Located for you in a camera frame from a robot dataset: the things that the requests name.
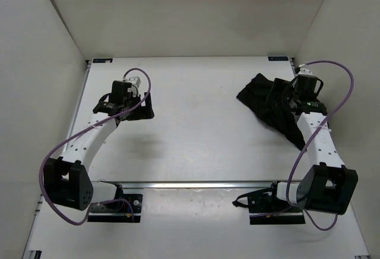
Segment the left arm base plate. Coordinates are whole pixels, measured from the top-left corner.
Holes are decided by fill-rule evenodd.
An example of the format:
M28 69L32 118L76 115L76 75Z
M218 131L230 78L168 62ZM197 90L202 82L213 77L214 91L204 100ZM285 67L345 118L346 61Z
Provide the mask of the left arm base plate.
M129 202L94 206L90 209L87 221L91 223L139 223L143 207L142 189L124 189L119 195Z

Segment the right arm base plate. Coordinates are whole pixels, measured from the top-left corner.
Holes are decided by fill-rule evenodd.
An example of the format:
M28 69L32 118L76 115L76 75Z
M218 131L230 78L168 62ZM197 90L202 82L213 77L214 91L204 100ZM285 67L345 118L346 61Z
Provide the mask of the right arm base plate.
M303 225L302 211L276 198L274 188L250 191L232 202L235 207L248 209L250 225Z

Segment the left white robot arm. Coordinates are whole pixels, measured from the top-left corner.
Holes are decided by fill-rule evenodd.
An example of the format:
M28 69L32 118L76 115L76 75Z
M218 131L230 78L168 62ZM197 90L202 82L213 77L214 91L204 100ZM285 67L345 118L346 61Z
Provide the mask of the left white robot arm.
M110 210L124 204L118 184L93 182L88 170L106 139L122 121L151 119L151 97L140 94L139 77L114 81L109 94L100 98L86 126L86 133L69 141L57 158L48 158L43 168L43 186L57 205L83 211L92 203L104 202Z

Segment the black skirt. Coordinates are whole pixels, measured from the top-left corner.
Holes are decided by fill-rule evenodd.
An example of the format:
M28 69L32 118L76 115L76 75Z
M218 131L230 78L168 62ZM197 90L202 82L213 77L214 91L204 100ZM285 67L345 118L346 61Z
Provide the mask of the black skirt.
M301 150L305 145L305 141L296 125L294 115L286 113L279 105L266 103L272 84L272 80L259 73L238 93L236 98L247 106L260 121L283 134Z

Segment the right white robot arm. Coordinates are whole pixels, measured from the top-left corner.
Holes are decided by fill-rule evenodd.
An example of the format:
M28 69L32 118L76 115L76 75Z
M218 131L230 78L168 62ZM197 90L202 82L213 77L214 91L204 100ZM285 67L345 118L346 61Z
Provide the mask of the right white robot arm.
M285 110L299 129L311 168L300 183L279 182L266 197L267 207L281 211L287 202L301 210L342 215L358 182L357 172L345 166L338 155L325 120L327 109L316 97L323 82L316 76L299 74L292 81L275 78L267 103Z

